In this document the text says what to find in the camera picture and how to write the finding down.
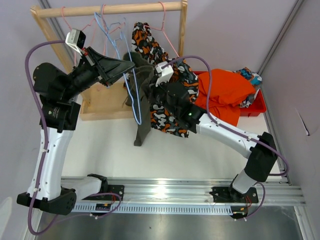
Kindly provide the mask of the olive grey shorts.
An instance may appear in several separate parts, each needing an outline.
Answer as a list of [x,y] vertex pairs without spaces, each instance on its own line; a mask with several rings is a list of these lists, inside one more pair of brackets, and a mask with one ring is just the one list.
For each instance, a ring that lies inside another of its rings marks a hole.
[[[151,79],[154,76],[154,66],[148,63],[142,55],[138,52],[133,52],[133,63],[135,64],[135,72],[137,78],[138,98],[140,100],[142,124],[137,126],[136,138],[134,140],[134,146],[142,146],[148,133],[151,131],[151,115],[150,115],[150,104],[145,94],[147,85],[149,85]],[[128,96],[124,102],[125,105],[129,105],[131,100],[127,102]]]

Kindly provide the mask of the orange black camouflage shorts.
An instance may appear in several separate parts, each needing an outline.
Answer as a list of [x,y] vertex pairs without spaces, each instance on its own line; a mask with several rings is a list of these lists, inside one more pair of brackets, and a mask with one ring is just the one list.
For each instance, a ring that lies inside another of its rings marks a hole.
[[[139,53],[141,57],[151,65],[157,65],[164,61],[170,62],[172,59],[168,53],[152,36],[152,32],[146,22],[136,22],[132,31],[132,50]],[[190,102],[194,103],[199,95],[199,81],[197,75],[185,60],[178,61],[173,65],[173,75],[170,82],[183,84],[188,93]],[[150,126],[166,134],[176,137],[188,138],[189,131],[183,129],[176,122],[176,119],[169,114],[164,106],[153,104],[150,109]]]

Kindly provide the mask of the light blue hanger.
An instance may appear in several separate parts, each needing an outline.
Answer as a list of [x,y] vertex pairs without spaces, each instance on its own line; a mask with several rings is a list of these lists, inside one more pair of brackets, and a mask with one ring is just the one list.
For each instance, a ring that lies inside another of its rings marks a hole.
[[[127,53],[123,55],[123,59],[127,59],[128,61],[133,62],[133,53],[130,51],[129,44],[125,34],[121,31],[119,40],[122,40],[127,48]],[[135,67],[131,70],[130,73],[126,73],[124,76],[124,82],[127,88],[127,103],[130,100],[129,105],[132,107],[133,117],[138,125],[142,124],[142,113],[141,113],[141,103],[138,100],[139,97],[139,90],[137,86],[137,76]]]
[[[100,13],[95,12],[93,16],[94,16],[94,19],[95,19],[99,29],[103,33],[103,29],[102,29],[103,25],[102,25],[102,21],[101,21],[101,18],[100,18]],[[107,24],[108,34],[110,35],[111,39],[115,41],[115,45],[117,47],[117,56],[115,56],[115,53],[116,53],[115,49],[111,46],[110,43],[108,43],[108,45],[107,45],[108,46],[108,57],[110,56],[109,55],[109,49],[113,49],[114,53],[113,53],[113,55],[111,57],[112,58],[118,58],[118,59],[120,58],[120,46],[119,46],[118,41],[122,41],[122,40],[119,39],[120,38],[120,32],[122,31],[122,29],[125,26],[126,26],[126,19],[125,18],[123,18],[122,21],[118,21],[118,22],[113,22],[113,23]],[[104,41],[103,41],[102,54],[104,55],[106,35],[104,33],[103,33],[103,35],[104,35]]]

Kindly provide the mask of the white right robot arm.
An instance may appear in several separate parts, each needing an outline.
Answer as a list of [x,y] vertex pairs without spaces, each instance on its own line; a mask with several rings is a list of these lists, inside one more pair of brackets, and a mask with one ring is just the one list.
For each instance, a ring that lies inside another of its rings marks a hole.
[[244,169],[228,187],[228,199],[239,202],[257,182],[265,182],[278,158],[271,134],[248,133],[208,113],[189,100],[189,93],[178,83],[151,83],[148,100],[164,106],[178,125],[195,134],[213,139],[234,149],[247,159]]

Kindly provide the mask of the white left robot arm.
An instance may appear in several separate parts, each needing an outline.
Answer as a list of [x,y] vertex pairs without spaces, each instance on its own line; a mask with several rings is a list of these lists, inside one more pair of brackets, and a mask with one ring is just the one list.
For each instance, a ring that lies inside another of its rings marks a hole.
[[80,51],[81,60],[69,74],[45,62],[33,72],[32,89],[40,97],[41,143],[33,180],[17,196],[20,205],[55,215],[68,215],[76,201],[93,195],[108,196],[108,180],[89,174],[74,186],[62,186],[61,176],[81,105],[74,98],[97,82],[110,86],[135,67],[132,61],[103,56],[91,47]]

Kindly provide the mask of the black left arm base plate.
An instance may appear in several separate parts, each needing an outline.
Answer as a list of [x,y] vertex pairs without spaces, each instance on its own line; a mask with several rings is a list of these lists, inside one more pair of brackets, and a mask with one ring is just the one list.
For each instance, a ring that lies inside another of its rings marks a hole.
[[[125,193],[125,186],[120,184],[109,184],[106,189],[100,191],[100,193],[114,193],[120,196],[121,200],[123,200]],[[103,201],[118,201],[119,198],[113,195],[101,195],[98,197]]]

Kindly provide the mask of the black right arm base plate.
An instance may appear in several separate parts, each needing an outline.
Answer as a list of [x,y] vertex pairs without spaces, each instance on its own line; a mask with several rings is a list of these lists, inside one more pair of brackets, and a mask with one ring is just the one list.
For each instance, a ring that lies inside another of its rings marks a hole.
[[209,194],[212,195],[214,203],[257,204],[259,202],[255,187],[250,187],[246,193],[239,193],[228,186],[213,186]]

